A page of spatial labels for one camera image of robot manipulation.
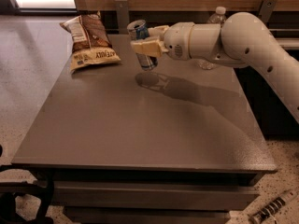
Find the speckled floor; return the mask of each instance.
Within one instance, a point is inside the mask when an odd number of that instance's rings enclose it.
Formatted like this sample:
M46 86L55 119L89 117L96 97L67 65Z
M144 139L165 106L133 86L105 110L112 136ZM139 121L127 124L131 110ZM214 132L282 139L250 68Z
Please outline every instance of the speckled floor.
M67 17L0 16L0 164L9 164L21 140L47 98L56 78L69 59L70 35L58 23ZM257 185L261 196L243 212L231 212L228 224L247 224L257 212L286 189L299 187L299 135L293 139L270 138L267 145L278 172L266 175ZM29 173L0 173L1 181L33 180ZM38 200L18 198L21 216L33 217ZM61 207L51 207L48 215L55 224L71 223ZM299 223L299 197L275 215L278 224ZM274 223L268 219L264 224Z

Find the white bottle cap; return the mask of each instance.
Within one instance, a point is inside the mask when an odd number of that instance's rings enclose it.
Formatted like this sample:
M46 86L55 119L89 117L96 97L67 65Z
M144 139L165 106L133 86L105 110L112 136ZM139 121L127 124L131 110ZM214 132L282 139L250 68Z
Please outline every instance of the white bottle cap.
M225 7L216 7L216 13L219 15L224 15L226 12L226 8Z

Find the can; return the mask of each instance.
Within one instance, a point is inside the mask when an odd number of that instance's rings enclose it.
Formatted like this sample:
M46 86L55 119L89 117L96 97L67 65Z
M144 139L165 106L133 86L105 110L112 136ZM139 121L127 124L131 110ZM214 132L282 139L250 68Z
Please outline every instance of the can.
M127 30L131 40L133 41L145 39L150 36L145 20L137 20L131 22L127 26ZM139 60L141 68L145 71L152 70L158 65L158 60L156 57L150 57L143 54L136 54L136 56Z

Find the clear bottle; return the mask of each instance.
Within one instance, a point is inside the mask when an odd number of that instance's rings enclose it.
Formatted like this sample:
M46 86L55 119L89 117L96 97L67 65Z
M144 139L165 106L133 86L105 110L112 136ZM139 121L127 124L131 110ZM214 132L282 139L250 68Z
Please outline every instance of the clear bottle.
M221 26L226 21L226 16L225 16L226 8L225 7L216 7L216 11L213 15L209 17L206 23L219 23ZM217 64L211 63L209 61L206 61L204 59L199 59L198 60L199 67L201 67L203 70L211 70L216 67L218 67Z

